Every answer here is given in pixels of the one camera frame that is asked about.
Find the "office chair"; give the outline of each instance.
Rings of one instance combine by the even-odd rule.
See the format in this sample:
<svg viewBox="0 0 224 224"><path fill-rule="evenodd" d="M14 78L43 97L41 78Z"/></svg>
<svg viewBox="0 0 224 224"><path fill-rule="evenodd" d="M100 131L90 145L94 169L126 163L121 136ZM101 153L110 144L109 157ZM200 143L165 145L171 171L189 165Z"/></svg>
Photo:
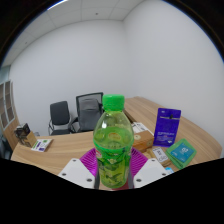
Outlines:
<svg viewBox="0 0 224 224"><path fill-rule="evenodd" d="M61 101L50 105L51 120L48 126L49 135L67 135L75 133L73 123L70 122L70 114L67 101ZM55 126L68 125L67 129L54 129Z"/></svg>
<svg viewBox="0 0 224 224"><path fill-rule="evenodd" d="M103 93L91 93L76 97L78 117L72 123L79 123L77 133L93 131L99 118L103 114Z"/></svg>
<svg viewBox="0 0 224 224"><path fill-rule="evenodd" d="M1 136L0 138L0 158L10 160L12 156L12 149L8 141Z"/></svg>

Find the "plastic bottle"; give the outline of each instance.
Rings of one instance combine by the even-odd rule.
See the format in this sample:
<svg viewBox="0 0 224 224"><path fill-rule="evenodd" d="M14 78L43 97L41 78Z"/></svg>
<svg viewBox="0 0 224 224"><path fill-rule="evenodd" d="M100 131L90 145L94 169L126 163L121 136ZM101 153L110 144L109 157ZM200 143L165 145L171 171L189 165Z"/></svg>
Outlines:
<svg viewBox="0 0 224 224"><path fill-rule="evenodd" d="M103 109L93 132L100 180L108 188L120 188L127 181L134 133L122 111L123 95L104 95Z"/></svg>

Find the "desk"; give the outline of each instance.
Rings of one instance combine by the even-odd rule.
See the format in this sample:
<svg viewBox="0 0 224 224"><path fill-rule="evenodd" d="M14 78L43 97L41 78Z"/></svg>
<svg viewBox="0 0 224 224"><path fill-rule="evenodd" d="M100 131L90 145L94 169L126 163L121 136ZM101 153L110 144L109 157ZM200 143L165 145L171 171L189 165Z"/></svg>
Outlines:
<svg viewBox="0 0 224 224"><path fill-rule="evenodd" d="M157 110L160 105L142 97L134 97L125 100L125 114L131 121L142 122L149 130L154 132ZM53 142L45 152L35 152L20 143L15 147L11 160L37 166L52 174L58 175L71 158L80 158L94 147L93 132L77 133L58 136L39 136L53 139ZM186 138L197 150L196 156L189 165L219 159L222 151L220 144L207 132L181 117L176 142ZM100 184L101 190L110 190Z"/></svg>
<svg viewBox="0 0 224 224"><path fill-rule="evenodd" d="M155 132L158 108L163 106L149 101L143 97L133 97L125 100L125 114L132 122L143 123L150 131ZM196 150L197 154L188 166L219 159L222 152L221 145L206 131L187 120L180 118L177 136L175 142L185 138ZM170 165L174 171L179 169Z"/></svg>

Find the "ceiling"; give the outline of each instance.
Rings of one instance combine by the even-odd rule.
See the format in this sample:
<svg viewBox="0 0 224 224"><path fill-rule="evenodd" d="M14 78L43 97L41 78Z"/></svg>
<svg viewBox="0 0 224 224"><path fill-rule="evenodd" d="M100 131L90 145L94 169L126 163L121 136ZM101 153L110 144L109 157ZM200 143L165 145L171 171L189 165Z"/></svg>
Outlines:
<svg viewBox="0 0 224 224"><path fill-rule="evenodd" d="M145 0L68 0L46 10L34 19L18 36L2 66L13 63L32 42L62 26L89 20L122 21Z"/></svg>

